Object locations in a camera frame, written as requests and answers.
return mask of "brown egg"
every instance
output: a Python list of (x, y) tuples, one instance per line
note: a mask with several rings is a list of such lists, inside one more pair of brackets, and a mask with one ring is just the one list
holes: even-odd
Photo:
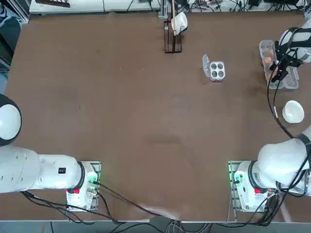
[(274, 52), (273, 52), (273, 50), (270, 50), (270, 51), (269, 51), (269, 56), (270, 56), (271, 58), (274, 57)]
[(272, 61), (271, 57), (265, 57), (265, 58), (263, 59), (263, 62), (264, 62), (265, 64), (270, 64), (271, 61)]

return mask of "clear plastic egg carton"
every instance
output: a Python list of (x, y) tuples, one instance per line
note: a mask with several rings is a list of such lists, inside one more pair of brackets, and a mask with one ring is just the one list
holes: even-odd
[(221, 82), (225, 78), (225, 65), (223, 62), (210, 62), (207, 54), (202, 58), (203, 71), (213, 82)]
[[(277, 63), (276, 60), (276, 52), (275, 52), (274, 42), (272, 40), (262, 40), (259, 44), (259, 52), (262, 58), (262, 64), (264, 69), (264, 75), (267, 83), (271, 77), (272, 71), (270, 70), (270, 66), (273, 64), (273, 61)], [(297, 89), (299, 87), (299, 76), (297, 72), (297, 68), (295, 67), (287, 67), (288, 75), (281, 81), (279, 85), (279, 89), (287, 88), (287, 89)], [(278, 81), (275, 83), (270, 83), (270, 89), (276, 89), (278, 85)]]
[(211, 62), (209, 65), (210, 79), (222, 81), (225, 77), (225, 65), (223, 62)]

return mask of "robotic arm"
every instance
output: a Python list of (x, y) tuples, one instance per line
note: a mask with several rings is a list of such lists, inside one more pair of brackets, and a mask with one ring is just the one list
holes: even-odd
[[(270, 70), (277, 69), (272, 82), (282, 80), (286, 68), (299, 67), (311, 62), (311, 19), (301, 28), (289, 28), (280, 41), (275, 42), (277, 61)], [(234, 183), (239, 193), (242, 211), (252, 212), (268, 197), (270, 189), (289, 187), (307, 157), (311, 140), (311, 126), (297, 138), (278, 144), (265, 145), (257, 161), (243, 161), (234, 174)], [(311, 196), (311, 159), (305, 163), (294, 187), (289, 191)]]
[(289, 28), (280, 41), (275, 42), (277, 64), (274, 63), (270, 70), (277, 67), (277, 73), (271, 82), (282, 80), (288, 74), (286, 68), (299, 67), (303, 63), (311, 62), (311, 19), (308, 19), (301, 28)]
[(90, 210), (97, 194), (93, 181), (98, 180), (91, 163), (9, 145), (18, 136), (21, 123), (18, 106), (0, 94), (0, 193), (66, 189), (68, 204)]

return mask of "table surface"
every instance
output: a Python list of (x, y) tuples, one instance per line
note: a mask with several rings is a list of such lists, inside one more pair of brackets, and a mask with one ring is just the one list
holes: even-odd
[[(6, 91), (23, 116), (14, 144), (100, 160), (101, 182), (144, 207), (182, 220), (226, 221), (228, 160), (255, 160), (263, 145), (287, 140), (269, 112), (259, 42), (279, 39), (303, 16), (217, 13), (188, 20), (183, 52), (165, 54), (156, 14), (33, 17), (22, 28)], [(224, 82), (205, 76), (205, 53), (225, 63)], [(294, 134), (311, 121), (310, 69), (299, 68), (299, 89), (281, 90), (276, 100), (279, 113), (288, 100), (304, 107), (304, 121), (288, 125)], [(64, 190), (34, 193), (66, 202)], [(117, 219), (150, 217), (103, 194)], [(19, 193), (1, 194), (0, 203), (2, 220), (64, 219)], [(310, 221), (310, 204), (288, 197), (291, 221)], [(106, 213), (102, 202), (99, 212)]]

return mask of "white egg carton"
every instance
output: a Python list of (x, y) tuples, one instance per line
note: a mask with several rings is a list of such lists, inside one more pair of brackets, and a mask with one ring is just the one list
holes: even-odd
[(225, 65), (223, 62), (211, 62), (209, 71), (212, 81), (222, 81), (225, 78)]

